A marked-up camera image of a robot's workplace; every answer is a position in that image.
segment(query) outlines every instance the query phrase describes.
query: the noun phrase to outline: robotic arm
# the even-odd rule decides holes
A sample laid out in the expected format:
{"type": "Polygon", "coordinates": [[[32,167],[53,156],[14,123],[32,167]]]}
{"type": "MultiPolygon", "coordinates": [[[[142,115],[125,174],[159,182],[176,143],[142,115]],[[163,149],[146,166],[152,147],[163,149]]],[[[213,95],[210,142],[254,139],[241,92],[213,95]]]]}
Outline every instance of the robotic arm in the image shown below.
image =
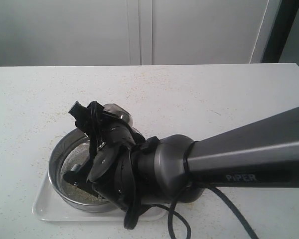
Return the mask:
{"type": "Polygon", "coordinates": [[[177,201],[193,202],[208,188],[225,197],[251,238],[257,238],[216,187],[299,187],[299,107],[196,142],[179,134],[145,140],[132,128],[129,113],[112,106],[92,102],[86,108],[76,102],[70,110],[90,138],[90,157],[64,179],[86,182],[82,190],[100,193],[125,211],[125,228],[133,229],[150,207],[171,203],[168,229],[175,238],[177,201]]]}

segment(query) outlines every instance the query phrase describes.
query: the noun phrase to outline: white table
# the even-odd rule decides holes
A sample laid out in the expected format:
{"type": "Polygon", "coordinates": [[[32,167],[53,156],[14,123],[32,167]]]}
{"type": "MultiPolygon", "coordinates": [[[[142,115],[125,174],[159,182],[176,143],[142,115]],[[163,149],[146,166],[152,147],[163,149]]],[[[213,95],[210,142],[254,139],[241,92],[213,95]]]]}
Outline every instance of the white table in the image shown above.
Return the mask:
{"type": "MultiPolygon", "coordinates": [[[[0,68],[0,238],[169,238],[166,216],[128,231],[121,223],[48,223],[32,214],[50,153],[74,128],[67,111],[76,100],[119,104],[146,137],[182,133],[198,140],[298,107],[299,67],[0,68]]],[[[260,239],[299,239],[299,189],[223,191],[260,239]]],[[[207,190],[177,211],[189,221],[193,239],[248,238],[231,211],[207,190]]],[[[175,221],[176,235],[183,238],[185,228],[175,221]]]]}

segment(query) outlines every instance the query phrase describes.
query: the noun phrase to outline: white cabinet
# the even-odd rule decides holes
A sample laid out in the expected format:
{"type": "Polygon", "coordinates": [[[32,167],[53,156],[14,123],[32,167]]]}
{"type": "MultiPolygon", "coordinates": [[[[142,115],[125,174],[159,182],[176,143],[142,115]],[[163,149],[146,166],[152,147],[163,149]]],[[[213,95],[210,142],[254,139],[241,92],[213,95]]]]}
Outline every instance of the white cabinet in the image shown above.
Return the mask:
{"type": "Polygon", "coordinates": [[[0,66],[260,62],[280,0],[4,0],[0,66]]]}

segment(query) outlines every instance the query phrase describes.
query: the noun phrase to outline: metal sieve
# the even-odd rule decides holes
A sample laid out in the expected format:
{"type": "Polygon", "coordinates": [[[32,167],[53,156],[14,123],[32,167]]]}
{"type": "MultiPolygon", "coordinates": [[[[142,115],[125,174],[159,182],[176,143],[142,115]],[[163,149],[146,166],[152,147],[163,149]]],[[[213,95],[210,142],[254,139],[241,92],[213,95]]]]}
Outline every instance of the metal sieve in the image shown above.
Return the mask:
{"type": "Polygon", "coordinates": [[[89,156],[89,138],[79,129],[64,136],[54,148],[48,175],[54,190],[72,207],[87,212],[108,212],[116,206],[103,198],[91,195],[64,181],[63,175],[72,168],[82,165],[89,156]]]}

